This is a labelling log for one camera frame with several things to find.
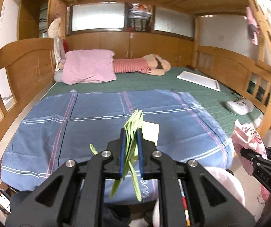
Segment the pink pillow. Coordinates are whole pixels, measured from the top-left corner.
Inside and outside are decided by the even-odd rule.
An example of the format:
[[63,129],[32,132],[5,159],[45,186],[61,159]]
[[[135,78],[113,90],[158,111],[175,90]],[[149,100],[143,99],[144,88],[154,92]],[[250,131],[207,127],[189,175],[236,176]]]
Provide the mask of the pink pillow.
[[116,80],[113,56],[113,51],[105,49],[69,51],[65,54],[61,80],[67,85]]

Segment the wooden bed frame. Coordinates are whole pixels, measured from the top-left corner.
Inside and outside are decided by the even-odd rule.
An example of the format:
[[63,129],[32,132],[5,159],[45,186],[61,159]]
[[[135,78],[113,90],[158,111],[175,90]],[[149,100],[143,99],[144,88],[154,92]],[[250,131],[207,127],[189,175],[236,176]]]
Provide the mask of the wooden bed frame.
[[[0,22],[3,1],[0,0]],[[263,101],[263,97],[266,88],[271,87],[271,69],[261,68],[256,64],[257,61],[238,53],[219,47],[203,46],[199,40],[202,34],[202,15],[243,15],[245,7],[250,6],[247,0],[49,0],[48,17],[54,17],[56,10],[59,10],[64,23],[69,23],[72,21],[66,11],[69,5],[89,5],[98,2],[139,2],[193,15],[194,36],[182,37],[193,41],[192,63],[188,67],[199,68],[199,53],[213,56],[211,67],[203,69],[203,72],[249,98],[262,112],[266,111],[269,97],[266,101]],[[18,27],[22,30],[33,29],[36,20],[31,19],[31,15],[35,15],[37,10],[38,0],[22,0]],[[51,39],[25,34],[22,40],[0,48],[0,141],[22,110],[51,82],[54,69],[52,45]]]

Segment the white paper note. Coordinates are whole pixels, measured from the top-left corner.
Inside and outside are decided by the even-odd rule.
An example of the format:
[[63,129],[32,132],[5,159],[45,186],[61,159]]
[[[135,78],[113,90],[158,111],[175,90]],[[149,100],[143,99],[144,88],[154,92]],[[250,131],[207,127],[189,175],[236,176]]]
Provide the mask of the white paper note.
[[144,121],[142,125],[142,134],[145,140],[154,142],[155,145],[158,145],[159,124]]

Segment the frosted glass window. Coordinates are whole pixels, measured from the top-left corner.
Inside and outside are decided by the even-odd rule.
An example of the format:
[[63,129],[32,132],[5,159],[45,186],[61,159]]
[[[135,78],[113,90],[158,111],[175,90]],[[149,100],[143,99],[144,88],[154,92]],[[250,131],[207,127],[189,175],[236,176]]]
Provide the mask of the frosted glass window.
[[124,25],[124,3],[76,5],[72,10],[72,31],[124,28]]

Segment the green wrapper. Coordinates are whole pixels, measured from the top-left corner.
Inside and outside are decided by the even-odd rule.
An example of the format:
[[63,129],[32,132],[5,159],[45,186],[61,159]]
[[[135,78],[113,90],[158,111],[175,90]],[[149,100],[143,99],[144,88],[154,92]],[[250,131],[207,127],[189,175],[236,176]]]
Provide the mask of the green wrapper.
[[114,202],[117,198],[116,194],[119,191],[120,185],[128,176],[131,177],[132,187],[136,200],[142,201],[142,193],[140,190],[138,175],[134,167],[135,162],[138,161],[136,130],[142,128],[144,122],[142,110],[136,109],[128,120],[125,122],[123,129],[126,131],[126,150],[125,150],[125,166],[123,178],[114,180],[111,191],[109,193],[110,202]]

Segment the white handheld appliance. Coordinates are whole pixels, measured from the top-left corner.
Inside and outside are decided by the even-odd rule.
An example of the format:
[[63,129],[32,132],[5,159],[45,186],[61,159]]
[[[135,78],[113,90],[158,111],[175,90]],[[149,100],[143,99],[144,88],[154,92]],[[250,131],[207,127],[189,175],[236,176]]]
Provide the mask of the white handheld appliance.
[[247,115],[254,110],[254,105],[250,100],[240,99],[237,101],[226,101],[225,107],[235,115]]

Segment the smartphone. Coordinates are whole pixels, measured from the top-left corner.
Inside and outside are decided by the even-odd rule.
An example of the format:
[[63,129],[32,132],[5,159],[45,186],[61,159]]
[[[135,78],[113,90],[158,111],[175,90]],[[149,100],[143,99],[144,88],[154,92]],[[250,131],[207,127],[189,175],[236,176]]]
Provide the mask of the smartphone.
[[4,194],[4,191],[0,190],[0,210],[5,215],[9,215],[11,213],[10,210],[10,197]]

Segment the white flat board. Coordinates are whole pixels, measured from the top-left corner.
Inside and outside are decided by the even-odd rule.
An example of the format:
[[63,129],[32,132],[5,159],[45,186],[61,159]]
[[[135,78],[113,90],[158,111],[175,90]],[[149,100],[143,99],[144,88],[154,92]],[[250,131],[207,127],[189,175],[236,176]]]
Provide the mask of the white flat board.
[[219,82],[209,77],[183,71],[176,78],[212,89],[214,91],[221,91]]

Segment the white mesh trash basket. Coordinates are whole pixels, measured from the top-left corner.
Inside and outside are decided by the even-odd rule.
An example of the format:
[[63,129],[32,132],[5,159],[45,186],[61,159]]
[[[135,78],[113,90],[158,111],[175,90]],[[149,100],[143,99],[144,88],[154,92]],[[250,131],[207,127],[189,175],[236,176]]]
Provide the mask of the white mesh trash basket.
[[[242,207],[245,207],[245,192],[241,182],[234,176],[232,171],[224,170],[218,167],[212,166],[204,166],[204,169],[216,180],[217,184],[220,185],[220,190],[218,187],[215,187],[215,183],[211,184],[211,179],[206,179],[206,184],[208,183],[210,186],[204,186],[204,189],[211,190],[211,193],[208,193],[210,196],[215,196],[215,193],[218,193],[219,196],[223,196],[223,191],[225,190],[229,193],[238,203],[241,204]],[[186,217],[186,226],[190,226],[190,217],[189,211],[186,203],[186,196],[185,191],[182,186],[182,180],[179,179],[179,188],[181,191],[181,197],[183,202],[184,213]],[[156,204],[153,209],[152,213],[152,224],[151,226],[161,226],[161,219],[160,219],[160,201],[159,199],[156,201]]]

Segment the white plush toy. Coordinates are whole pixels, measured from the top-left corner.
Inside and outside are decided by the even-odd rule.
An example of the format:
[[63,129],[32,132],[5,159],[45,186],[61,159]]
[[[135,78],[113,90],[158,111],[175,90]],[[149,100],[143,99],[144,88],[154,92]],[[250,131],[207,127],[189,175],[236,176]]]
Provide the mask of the white plush toy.
[[55,63],[55,71],[61,70],[66,62],[64,41],[61,38],[61,18],[53,20],[48,28],[48,37],[53,39],[53,59]]

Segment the green bed mat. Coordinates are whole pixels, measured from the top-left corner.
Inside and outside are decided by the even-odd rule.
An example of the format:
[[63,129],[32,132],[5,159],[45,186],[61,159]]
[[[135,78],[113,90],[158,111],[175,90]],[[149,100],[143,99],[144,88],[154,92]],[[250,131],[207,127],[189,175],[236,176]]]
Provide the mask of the green bed mat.
[[241,123],[252,123],[255,128],[261,124],[263,113],[257,108],[254,108],[252,112],[244,116],[232,114],[225,108],[224,103],[226,101],[235,101],[241,98],[236,92],[223,84],[220,84],[220,91],[218,92],[178,79],[177,76],[183,71],[188,71],[188,69],[173,67],[164,76],[152,76],[141,73],[120,73],[116,75],[117,79],[115,81],[98,84],[74,84],[70,86],[63,83],[55,83],[49,88],[45,97],[67,93],[71,90],[78,91],[79,93],[112,93],[153,89],[188,92],[213,116],[228,136],[232,134],[236,119]]

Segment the blue plaid blanket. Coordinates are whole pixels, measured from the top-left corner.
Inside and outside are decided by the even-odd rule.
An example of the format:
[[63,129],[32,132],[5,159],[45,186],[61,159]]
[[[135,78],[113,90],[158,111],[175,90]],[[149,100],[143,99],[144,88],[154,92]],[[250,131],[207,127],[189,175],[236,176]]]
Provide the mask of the blue plaid blanket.
[[135,110],[159,126],[157,148],[172,159],[228,168],[234,150],[217,121],[187,92],[78,93],[39,101],[20,123],[1,162],[1,179],[32,191],[67,160],[89,160],[106,149]]

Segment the striped plush doll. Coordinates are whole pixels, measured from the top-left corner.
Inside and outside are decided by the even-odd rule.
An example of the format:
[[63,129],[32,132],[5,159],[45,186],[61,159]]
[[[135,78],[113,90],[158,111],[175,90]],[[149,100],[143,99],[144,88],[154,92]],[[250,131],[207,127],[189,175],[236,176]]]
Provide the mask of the striped plush doll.
[[134,73],[163,76],[170,71],[171,64],[157,54],[148,54],[141,58],[114,59],[115,73]]

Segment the pink white plastic bag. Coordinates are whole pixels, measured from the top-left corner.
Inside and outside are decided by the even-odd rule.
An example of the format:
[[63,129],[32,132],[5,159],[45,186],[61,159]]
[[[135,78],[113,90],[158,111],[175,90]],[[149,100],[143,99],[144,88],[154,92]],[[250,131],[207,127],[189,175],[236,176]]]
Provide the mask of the pink white plastic bag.
[[237,119],[234,123],[232,133],[232,143],[240,162],[248,175],[252,176],[253,163],[241,156],[241,149],[250,149],[261,155],[263,159],[267,159],[266,148],[259,133],[252,124],[241,124]]

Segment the pink hanging cloth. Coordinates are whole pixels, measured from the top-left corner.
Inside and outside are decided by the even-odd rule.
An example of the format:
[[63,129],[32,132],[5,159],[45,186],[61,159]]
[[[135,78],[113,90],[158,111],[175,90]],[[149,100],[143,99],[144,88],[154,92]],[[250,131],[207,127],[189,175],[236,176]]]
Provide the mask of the pink hanging cloth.
[[259,45],[260,29],[250,6],[246,7],[248,39],[256,46]]

